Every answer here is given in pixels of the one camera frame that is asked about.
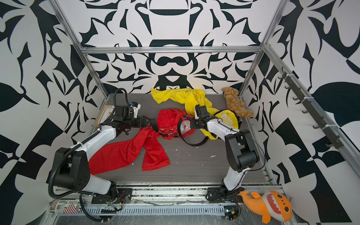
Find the black leather belt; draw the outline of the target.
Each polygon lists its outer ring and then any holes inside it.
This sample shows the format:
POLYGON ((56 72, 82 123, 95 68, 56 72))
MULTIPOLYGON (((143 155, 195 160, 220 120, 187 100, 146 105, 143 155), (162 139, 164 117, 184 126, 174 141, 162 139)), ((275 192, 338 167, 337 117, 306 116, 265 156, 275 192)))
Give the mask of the black leather belt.
MULTIPOLYGON (((182 132, 182 124, 183 122, 190 122, 190 124, 192 124, 192 122, 194 121, 195 118, 193 118, 192 116, 188 115, 188 114, 184 114, 182 115, 179 120, 178 120, 178 123, 176 125, 176 129, 173 129, 171 131, 176 131, 175 133, 173 132, 173 137, 178 137, 180 138, 181 140, 183 140, 186 144, 190 145, 190 146, 193 146, 193 147, 198 147, 198 146, 201 146, 201 145, 204 145, 208 140, 209 138, 206 136, 201 142, 199 143, 189 143, 185 140, 186 137, 189 136, 189 131, 188 132, 185 132, 185 129, 183 129, 183 132, 182 132)), ((157 122, 155 119, 150 119, 148 117, 146 117, 146 120, 148 121, 148 123, 151 125, 151 127, 154 129, 154 131, 156 133, 158 133, 159 135, 161 135, 162 137, 170 137, 170 133, 164 133, 164 132, 160 132, 160 129, 158 128, 158 125, 157 125, 157 122)))

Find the red trousers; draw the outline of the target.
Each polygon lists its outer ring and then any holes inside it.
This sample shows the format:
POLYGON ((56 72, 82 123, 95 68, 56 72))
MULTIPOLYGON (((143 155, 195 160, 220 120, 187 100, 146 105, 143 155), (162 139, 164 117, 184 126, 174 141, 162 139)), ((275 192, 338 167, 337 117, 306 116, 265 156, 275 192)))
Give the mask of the red trousers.
MULTIPOLYGON (((171 164, 164 148, 158 141, 158 137, 166 140, 173 139, 173 129, 176 129, 179 118, 188 114, 180 109, 161 110, 157 117, 157 126, 160 132, 170 133, 170 137, 162 137, 151 126, 141 128, 131 140, 114 142, 103 146, 89 161, 90 173, 93 175, 105 173, 131 165, 138 157, 141 149, 145 149, 142 163, 143 171, 157 170, 171 164)), ((181 130, 189 131, 189 136, 195 130, 190 128, 190 122, 184 121, 181 130)))

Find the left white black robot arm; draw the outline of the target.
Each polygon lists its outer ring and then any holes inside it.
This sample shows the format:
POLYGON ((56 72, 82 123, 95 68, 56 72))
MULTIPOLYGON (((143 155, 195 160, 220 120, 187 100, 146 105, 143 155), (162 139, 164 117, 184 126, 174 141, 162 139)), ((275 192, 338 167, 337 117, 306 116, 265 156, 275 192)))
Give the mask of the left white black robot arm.
POLYGON ((54 156, 48 181, 48 194, 53 199, 73 193, 113 198, 117 193, 113 181, 92 175, 89 160, 106 143, 132 128, 144 128, 150 119, 138 116, 141 105, 132 102, 127 106, 114 106, 110 116, 95 133, 70 148, 59 148, 54 156))

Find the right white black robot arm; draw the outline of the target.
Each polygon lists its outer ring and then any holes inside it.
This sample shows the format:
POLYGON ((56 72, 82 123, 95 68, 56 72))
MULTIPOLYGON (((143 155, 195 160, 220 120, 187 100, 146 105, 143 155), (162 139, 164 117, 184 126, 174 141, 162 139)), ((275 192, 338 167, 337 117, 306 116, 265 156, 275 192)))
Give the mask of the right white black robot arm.
POLYGON ((195 106, 195 116, 189 120, 192 129, 203 129, 225 142, 229 170, 222 187, 227 192, 239 189, 245 175, 260 161, 257 143, 249 131, 236 128, 238 120, 232 111, 221 111, 216 116, 200 105, 195 106))

